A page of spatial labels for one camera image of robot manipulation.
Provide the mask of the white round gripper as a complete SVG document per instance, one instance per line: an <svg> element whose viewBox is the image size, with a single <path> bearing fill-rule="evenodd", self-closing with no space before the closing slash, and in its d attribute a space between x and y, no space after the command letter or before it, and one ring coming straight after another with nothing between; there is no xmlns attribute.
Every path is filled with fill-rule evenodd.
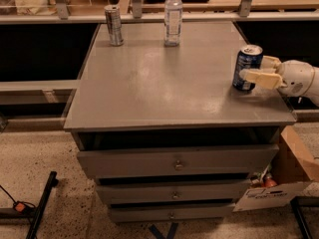
<svg viewBox="0 0 319 239"><path fill-rule="evenodd" d="M241 79L261 88L278 91L289 97L315 96L315 68L308 63L290 60L281 63L277 57L264 56L261 69L277 69L277 73L269 73L258 69L243 69Z"/></svg>

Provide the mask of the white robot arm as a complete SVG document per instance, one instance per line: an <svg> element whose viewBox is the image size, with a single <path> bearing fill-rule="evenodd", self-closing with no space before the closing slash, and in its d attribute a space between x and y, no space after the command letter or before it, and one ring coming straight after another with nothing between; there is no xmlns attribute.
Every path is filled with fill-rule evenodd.
<svg viewBox="0 0 319 239"><path fill-rule="evenodd" d="M319 68L306 62L264 56L259 69L243 69L241 79L287 97L308 98L319 106Z"/></svg>

